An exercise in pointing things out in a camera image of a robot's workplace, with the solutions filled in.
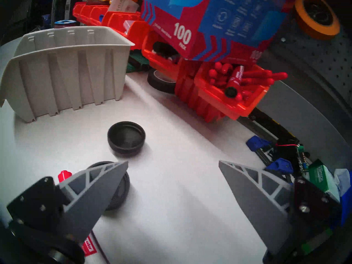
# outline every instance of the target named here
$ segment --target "blue clamp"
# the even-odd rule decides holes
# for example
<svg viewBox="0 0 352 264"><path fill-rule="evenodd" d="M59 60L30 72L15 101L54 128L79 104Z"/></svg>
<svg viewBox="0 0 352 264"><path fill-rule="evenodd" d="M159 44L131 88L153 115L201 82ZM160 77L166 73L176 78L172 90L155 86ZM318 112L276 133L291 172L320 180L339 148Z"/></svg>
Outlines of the blue clamp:
<svg viewBox="0 0 352 264"><path fill-rule="evenodd" d="M254 135L251 139L246 142L246 145L253 152L257 151L259 148L264 148L270 144L271 142L264 140L256 135Z"/></svg>
<svg viewBox="0 0 352 264"><path fill-rule="evenodd" d="M272 162L265 170L275 170L279 171L281 174L290 174L293 173L293 168L290 161L287 161L283 158L277 159L275 162Z"/></svg>

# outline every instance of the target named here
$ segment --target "green box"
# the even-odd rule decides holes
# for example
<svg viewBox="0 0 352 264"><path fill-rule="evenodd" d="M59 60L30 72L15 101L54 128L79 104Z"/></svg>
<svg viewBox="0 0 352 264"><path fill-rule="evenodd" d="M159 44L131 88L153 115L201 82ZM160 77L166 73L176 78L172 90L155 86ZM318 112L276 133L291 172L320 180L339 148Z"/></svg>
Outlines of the green box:
<svg viewBox="0 0 352 264"><path fill-rule="evenodd" d="M329 194L331 198L340 202L339 189L335 184L334 177L328 168L318 159L309 168L309 180L321 191Z"/></svg>

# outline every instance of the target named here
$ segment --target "black lid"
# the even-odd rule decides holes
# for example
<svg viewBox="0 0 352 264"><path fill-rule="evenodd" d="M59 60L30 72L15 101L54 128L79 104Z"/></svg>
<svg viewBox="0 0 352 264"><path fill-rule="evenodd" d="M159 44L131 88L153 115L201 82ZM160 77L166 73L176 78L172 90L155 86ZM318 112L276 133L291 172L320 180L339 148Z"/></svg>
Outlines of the black lid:
<svg viewBox="0 0 352 264"><path fill-rule="evenodd" d="M136 155L141 150L144 141L144 129L133 122L118 122L108 131L109 145L119 156Z"/></svg>
<svg viewBox="0 0 352 264"><path fill-rule="evenodd" d="M237 95L237 89L235 87L228 87L225 89L225 95L229 98L235 98Z"/></svg>

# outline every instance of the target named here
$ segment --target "orange tape roll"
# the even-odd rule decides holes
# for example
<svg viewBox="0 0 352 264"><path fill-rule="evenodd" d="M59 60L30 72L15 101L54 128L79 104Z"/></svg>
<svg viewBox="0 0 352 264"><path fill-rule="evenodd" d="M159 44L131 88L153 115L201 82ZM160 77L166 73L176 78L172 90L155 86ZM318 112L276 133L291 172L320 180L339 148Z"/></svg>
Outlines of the orange tape roll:
<svg viewBox="0 0 352 264"><path fill-rule="evenodd" d="M296 0L299 27L315 39L329 40L340 32L336 14L324 0Z"/></svg>

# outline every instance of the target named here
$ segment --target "red and blue box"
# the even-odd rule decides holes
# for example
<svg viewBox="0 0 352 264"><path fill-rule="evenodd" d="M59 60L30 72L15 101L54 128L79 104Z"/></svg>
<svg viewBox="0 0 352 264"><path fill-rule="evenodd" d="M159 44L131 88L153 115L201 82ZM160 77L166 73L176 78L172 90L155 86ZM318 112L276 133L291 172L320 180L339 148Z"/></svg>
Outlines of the red and blue box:
<svg viewBox="0 0 352 264"><path fill-rule="evenodd" d="M295 0L144 0L141 17L184 58L255 64Z"/></svg>

